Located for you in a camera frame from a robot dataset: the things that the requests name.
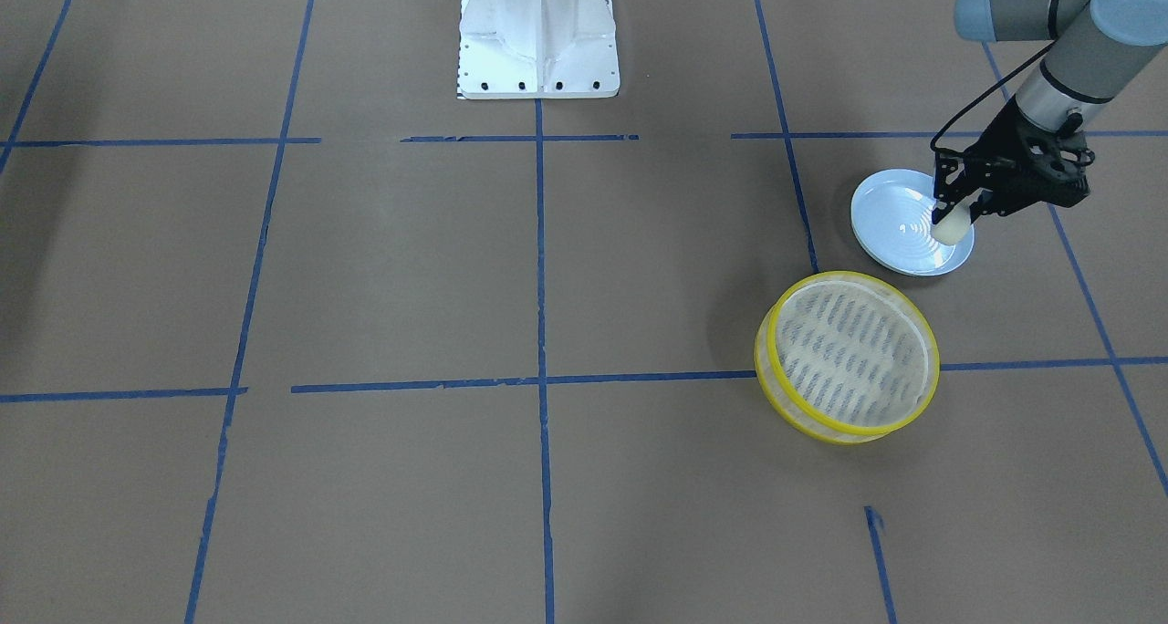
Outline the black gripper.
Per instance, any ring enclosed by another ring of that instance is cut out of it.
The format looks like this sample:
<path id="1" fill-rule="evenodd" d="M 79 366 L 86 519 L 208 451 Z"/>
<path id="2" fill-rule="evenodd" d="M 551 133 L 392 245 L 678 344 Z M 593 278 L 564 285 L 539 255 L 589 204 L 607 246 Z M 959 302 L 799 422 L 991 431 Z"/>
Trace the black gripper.
<path id="1" fill-rule="evenodd" d="M 1082 111 L 1072 109 L 1054 130 L 1042 129 L 1026 117 L 1017 98 L 1007 100 L 964 153 L 933 151 L 932 226 L 961 203 L 967 203 L 969 224 L 1036 203 L 1082 203 L 1091 194 L 1086 168 L 1096 160 L 1083 125 Z"/>

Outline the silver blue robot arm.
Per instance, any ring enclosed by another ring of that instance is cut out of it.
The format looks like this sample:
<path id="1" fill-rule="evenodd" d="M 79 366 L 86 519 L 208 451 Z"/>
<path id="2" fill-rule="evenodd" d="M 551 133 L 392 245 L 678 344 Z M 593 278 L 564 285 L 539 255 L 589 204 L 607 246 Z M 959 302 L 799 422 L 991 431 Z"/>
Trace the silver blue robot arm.
<path id="1" fill-rule="evenodd" d="M 1080 203 L 1096 160 L 1084 129 L 1164 50 L 1167 0 L 955 0 L 953 21 L 969 41 L 1044 47 L 976 143 L 939 159 L 936 222 Z"/>

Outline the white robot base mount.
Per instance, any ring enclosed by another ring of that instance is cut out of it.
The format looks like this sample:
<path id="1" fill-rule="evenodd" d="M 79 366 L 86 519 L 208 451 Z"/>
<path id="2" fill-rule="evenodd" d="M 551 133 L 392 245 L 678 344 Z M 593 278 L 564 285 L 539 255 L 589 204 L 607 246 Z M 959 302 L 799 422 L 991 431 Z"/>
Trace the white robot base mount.
<path id="1" fill-rule="evenodd" d="M 621 68 L 613 0 L 460 0 L 456 96 L 613 98 Z"/>

